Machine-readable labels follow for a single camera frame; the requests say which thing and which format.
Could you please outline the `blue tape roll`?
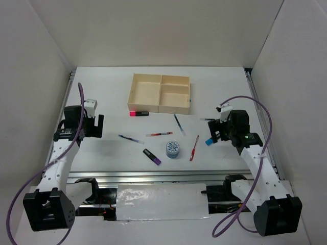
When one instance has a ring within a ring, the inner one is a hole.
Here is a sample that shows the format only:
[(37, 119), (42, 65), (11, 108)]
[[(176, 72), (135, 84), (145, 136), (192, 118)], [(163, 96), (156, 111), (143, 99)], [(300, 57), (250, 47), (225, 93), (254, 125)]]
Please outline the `blue tape roll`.
[(169, 158), (176, 158), (179, 155), (179, 151), (180, 151), (180, 145), (177, 141), (169, 141), (166, 144), (166, 155)]

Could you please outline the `red-orange gel pen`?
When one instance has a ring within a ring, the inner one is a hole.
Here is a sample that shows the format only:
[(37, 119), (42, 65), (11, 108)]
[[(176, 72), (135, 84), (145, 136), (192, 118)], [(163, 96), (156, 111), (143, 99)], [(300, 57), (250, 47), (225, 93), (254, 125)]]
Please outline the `red-orange gel pen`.
[(163, 136), (163, 135), (171, 135), (171, 134), (173, 134), (173, 132), (150, 133), (150, 134), (146, 134), (146, 137)]

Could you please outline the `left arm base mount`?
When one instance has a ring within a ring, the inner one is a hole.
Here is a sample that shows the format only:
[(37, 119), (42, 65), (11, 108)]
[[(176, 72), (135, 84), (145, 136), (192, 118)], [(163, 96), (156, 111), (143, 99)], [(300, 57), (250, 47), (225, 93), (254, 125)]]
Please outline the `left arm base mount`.
[(101, 216), (105, 221), (116, 220), (117, 188), (100, 188), (95, 178), (82, 178), (75, 184), (89, 183), (90, 196), (82, 201), (76, 216)]

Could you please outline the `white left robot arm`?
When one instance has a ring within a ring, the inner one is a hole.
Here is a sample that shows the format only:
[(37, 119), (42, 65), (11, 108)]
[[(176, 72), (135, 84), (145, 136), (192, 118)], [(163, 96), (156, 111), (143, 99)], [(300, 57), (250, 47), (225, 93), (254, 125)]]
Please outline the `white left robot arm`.
[(67, 180), (71, 166), (85, 137), (101, 138), (103, 115), (95, 115), (97, 101), (86, 100), (83, 106), (64, 108), (53, 136), (49, 168), (33, 193), (27, 193), (23, 205), (33, 231), (70, 229), (76, 210), (87, 201), (99, 201), (101, 191), (95, 178), (79, 178), (71, 187)]

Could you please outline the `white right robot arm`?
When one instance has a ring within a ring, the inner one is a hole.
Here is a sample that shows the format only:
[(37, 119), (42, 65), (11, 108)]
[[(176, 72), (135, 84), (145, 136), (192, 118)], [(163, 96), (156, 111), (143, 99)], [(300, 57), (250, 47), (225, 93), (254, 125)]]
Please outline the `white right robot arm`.
[(220, 109), (220, 118), (208, 123), (212, 141), (231, 141), (246, 162), (256, 182), (243, 177), (229, 177), (223, 187), (228, 200), (239, 198), (252, 212), (254, 225), (261, 236), (297, 231), (302, 203), (293, 197), (276, 175), (257, 133), (250, 132), (249, 115), (245, 110), (228, 106)]

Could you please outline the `pink highlighter marker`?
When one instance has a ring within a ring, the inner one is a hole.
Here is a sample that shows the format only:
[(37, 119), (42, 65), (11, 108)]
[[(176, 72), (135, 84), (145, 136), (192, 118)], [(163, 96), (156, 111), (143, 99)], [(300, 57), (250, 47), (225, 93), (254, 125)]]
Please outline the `pink highlighter marker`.
[(129, 115), (131, 117), (149, 116), (149, 112), (147, 112), (147, 111), (130, 111)]

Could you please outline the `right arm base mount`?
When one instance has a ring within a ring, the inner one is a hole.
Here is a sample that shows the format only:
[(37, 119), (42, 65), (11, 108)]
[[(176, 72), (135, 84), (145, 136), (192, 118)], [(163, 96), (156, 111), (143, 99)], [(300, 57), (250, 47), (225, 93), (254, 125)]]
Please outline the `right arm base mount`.
[(237, 180), (247, 179), (244, 175), (228, 175), (222, 185), (206, 186), (201, 191), (207, 197), (209, 214), (232, 213), (241, 207), (242, 201), (231, 192), (231, 183)]

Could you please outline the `purple highlighter marker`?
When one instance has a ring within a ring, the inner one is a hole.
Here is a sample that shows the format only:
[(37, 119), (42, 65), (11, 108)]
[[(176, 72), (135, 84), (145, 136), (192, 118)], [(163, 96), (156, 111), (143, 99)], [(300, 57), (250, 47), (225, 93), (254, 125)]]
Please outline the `purple highlighter marker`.
[(161, 161), (153, 154), (151, 153), (148, 149), (144, 149), (143, 153), (156, 165), (160, 165)]

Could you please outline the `blue highlighter marker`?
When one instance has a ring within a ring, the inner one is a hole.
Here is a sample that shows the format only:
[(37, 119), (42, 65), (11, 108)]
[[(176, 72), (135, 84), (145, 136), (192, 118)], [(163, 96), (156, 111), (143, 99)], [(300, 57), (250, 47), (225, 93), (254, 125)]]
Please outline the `blue highlighter marker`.
[(208, 139), (208, 140), (205, 141), (205, 144), (206, 144), (207, 146), (210, 146), (210, 145), (213, 144), (213, 140), (210, 138), (210, 139)]

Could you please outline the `blue gel pen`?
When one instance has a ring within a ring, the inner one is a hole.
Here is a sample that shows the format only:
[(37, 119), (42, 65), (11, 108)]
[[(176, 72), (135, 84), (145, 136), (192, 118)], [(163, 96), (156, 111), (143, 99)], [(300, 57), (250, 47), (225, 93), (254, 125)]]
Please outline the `blue gel pen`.
[(138, 140), (138, 139), (134, 139), (134, 138), (131, 138), (131, 137), (127, 137), (127, 136), (124, 136), (124, 135), (121, 135), (121, 134), (119, 134), (118, 136), (119, 136), (120, 138), (127, 139), (127, 140), (130, 140), (130, 141), (136, 142), (136, 143), (145, 144), (143, 141)]

